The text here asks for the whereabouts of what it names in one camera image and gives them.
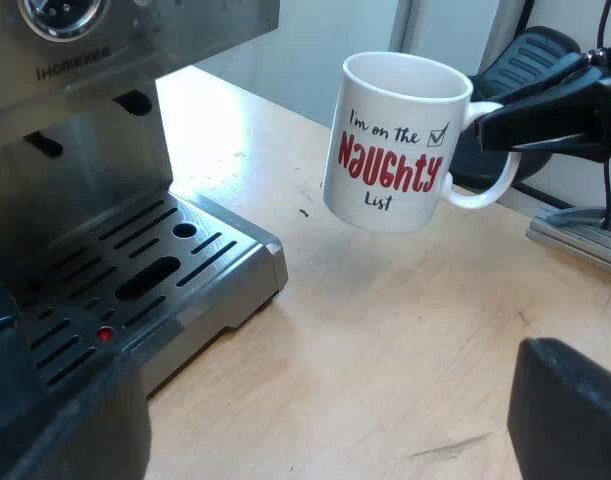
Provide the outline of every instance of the black cable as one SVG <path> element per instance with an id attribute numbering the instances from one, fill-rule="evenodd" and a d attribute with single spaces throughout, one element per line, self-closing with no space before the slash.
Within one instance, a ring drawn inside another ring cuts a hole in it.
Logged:
<path id="1" fill-rule="evenodd" d="M 529 17 L 532 15 L 532 10 L 534 9 L 535 1 L 536 0 L 525 0 L 523 10 L 521 11 L 521 16 L 518 19 L 518 25 L 516 25 L 514 38 L 518 37 L 521 33 L 523 33 L 525 27 L 527 27 L 527 22 L 529 21 Z"/>
<path id="2" fill-rule="evenodd" d="M 607 24 L 607 17 L 611 9 L 611 0 L 605 0 L 605 6 L 603 7 L 603 14 L 601 15 L 601 21 L 598 24 L 598 40 L 596 46 L 603 48 L 603 41 L 605 39 L 605 25 Z"/>
<path id="3" fill-rule="evenodd" d="M 610 9 L 611 0 L 605 0 L 601 21 L 598 24 L 598 39 L 596 40 L 596 46 L 598 48 L 603 48 L 605 25 L 607 24 L 607 17 L 609 17 Z M 609 229 L 611 221 L 611 179 L 609 175 L 609 159 L 603 164 L 603 176 L 605 178 L 605 219 L 603 220 L 603 228 L 607 230 Z"/>
<path id="4" fill-rule="evenodd" d="M 609 160 L 603 164 L 603 176 L 605 177 L 605 219 L 603 229 L 608 230 L 611 222 L 611 180 L 609 178 Z"/>

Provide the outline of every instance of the wooden table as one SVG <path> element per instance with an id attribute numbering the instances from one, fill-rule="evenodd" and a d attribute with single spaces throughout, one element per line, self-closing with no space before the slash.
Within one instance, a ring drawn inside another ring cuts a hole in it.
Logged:
<path id="1" fill-rule="evenodd" d="M 176 175 L 276 234 L 290 280 L 150 403 L 153 479 L 518 479 L 519 342 L 611 369 L 611 276 L 501 206 L 377 235 L 322 202 L 329 131 L 201 71 L 163 79 Z"/>

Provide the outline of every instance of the brand logo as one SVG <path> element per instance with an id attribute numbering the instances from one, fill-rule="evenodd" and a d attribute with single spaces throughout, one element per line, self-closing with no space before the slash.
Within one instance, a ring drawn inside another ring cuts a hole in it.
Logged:
<path id="1" fill-rule="evenodd" d="M 355 141 L 354 135 L 348 137 L 343 132 L 338 163 L 352 178 L 362 177 L 363 183 L 372 186 L 376 183 L 383 188 L 396 191 L 430 192 L 436 184 L 438 170 L 443 157 L 430 157 L 422 154 L 414 163 L 407 165 L 407 157 L 384 148 L 364 147 Z"/>
<path id="2" fill-rule="evenodd" d="M 62 73 L 72 72 L 79 68 L 85 67 L 93 63 L 100 62 L 102 59 L 112 55 L 112 50 L 109 46 L 97 48 L 91 52 L 84 53 L 78 57 L 65 60 L 62 63 L 56 63 L 49 67 L 36 67 L 36 79 L 39 82 L 57 77 Z"/>

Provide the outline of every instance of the white wall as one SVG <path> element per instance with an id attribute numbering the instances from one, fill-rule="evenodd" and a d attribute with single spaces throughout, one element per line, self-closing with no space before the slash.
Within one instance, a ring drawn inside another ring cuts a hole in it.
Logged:
<path id="1" fill-rule="evenodd" d="M 602 0 L 537 0 L 528 26 L 555 28 L 578 42 L 582 51 L 596 48 Z M 611 45 L 611 13 L 605 29 L 605 46 Z M 586 160 L 555 155 L 549 164 L 525 183 L 579 206 L 605 204 L 603 167 Z"/>
<path id="2" fill-rule="evenodd" d="M 398 0 L 282 0 L 278 31 L 197 66 L 331 125 L 343 60 L 390 46 Z"/>
<path id="3" fill-rule="evenodd" d="M 414 0 L 406 50 L 477 73 L 501 1 Z"/>

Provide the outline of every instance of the scratch mark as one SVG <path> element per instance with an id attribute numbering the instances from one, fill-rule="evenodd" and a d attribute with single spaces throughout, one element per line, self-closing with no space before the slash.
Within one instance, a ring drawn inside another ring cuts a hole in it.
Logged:
<path id="1" fill-rule="evenodd" d="M 469 447 L 472 447 L 487 437 L 489 437 L 491 433 L 485 433 L 484 435 L 479 435 L 477 437 L 468 438 L 467 440 L 463 440 L 462 442 L 452 443 L 450 445 L 445 445 L 442 447 L 431 448 L 429 450 L 423 450 L 422 452 L 413 453 L 408 455 L 408 459 L 422 457 L 424 455 L 441 455 L 445 460 L 452 460 L 454 458 L 458 458 L 458 456 L 463 453 Z"/>
<path id="2" fill-rule="evenodd" d="M 476 335 L 478 335 L 478 332 L 480 332 L 482 329 L 483 329 L 483 325 L 479 325 L 476 328 L 476 330 L 474 330 L 474 333 L 472 333 L 469 337 L 467 337 L 467 340 L 463 342 L 463 345 L 461 345 L 461 347 L 458 349 L 458 351 L 456 352 L 456 355 L 454 355 L 454 358 L 458 358 L 460 354 L 463 353 L 463 351 L 467 348 L 470 342 L 474 339 Z"/>
<path id="3" fill-rule="evenodd" d="M 522 310 L 519 310 L 519 311 L 518 311 L 518 318 L 520 318 L 520 319 L 521 319 L 521 321 L 523 322 L 523 324 L 524 324 L 526 327 L 529 327 L 529 326 L 531 326 L 531 325 L 532 325 L 532 324 L 531 324 L 531 322 L 530 322 L 529 320 L 527 320 L 527 318 L 525 317 L 525 314 L 522 312 Z"/>
<path id="4" fill-rule="evenodd" d="M 601 317 L 605 315 L 605 311 L 607 310 L 607 306 L 609 305 L 609 301 L 611 300 L 611 292 L 607 296 L 607 300 L 605 301 L 605 305 L 603 306 L 603 311 L 601 312 Z"/>
<path id="5" fill-rule="evenodd" d="M 303 183 L 303 186 L 299 188 L 299 191 L 309 202 L 314 202 L 314 200 L 312 200 L 311 195 L 309 194 L 309 186 L 307 185 L 307 183 Z"/>

